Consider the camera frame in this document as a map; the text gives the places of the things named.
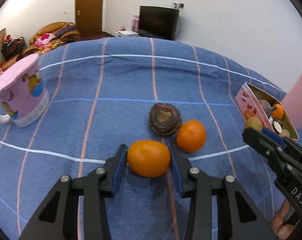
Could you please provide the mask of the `person's right hand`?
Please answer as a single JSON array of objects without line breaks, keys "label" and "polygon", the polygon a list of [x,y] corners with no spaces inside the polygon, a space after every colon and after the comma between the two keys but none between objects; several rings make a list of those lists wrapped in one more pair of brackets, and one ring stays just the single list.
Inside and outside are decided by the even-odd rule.
[{"label": "person's right hand", "polygon": [[284,217],[288,214],[290,207],[290,202],[285,199],[271,221],[271,228],[279,239],[287,239],[300,222],[298,221],[294,225],[284,224]]}]

